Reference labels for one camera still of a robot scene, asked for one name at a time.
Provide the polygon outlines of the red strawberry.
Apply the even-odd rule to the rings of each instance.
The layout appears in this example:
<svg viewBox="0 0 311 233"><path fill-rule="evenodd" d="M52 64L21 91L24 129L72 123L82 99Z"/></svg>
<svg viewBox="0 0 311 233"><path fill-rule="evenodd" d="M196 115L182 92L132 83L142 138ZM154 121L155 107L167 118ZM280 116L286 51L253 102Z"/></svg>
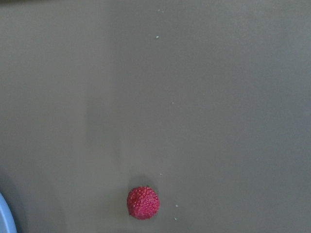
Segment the red strawberry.
<svg viewBox="0 0 311 233"><path fill-rule="evenodd" d="M128 214L138 220L147 220L157 214L160 200L157 193L149 186L135 187L127 196Z"/></svg>

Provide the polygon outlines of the blue plate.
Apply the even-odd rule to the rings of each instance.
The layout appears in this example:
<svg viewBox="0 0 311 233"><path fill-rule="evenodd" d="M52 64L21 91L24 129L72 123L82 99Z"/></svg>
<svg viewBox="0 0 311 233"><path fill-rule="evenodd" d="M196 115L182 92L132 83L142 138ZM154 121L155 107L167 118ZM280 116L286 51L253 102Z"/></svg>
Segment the blue plate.
<svg viewBox="0 0 311 233"><path fill-rule="evenodd" d="M0 194L0 233L17 233L11 210L2 194Z"/></svg>

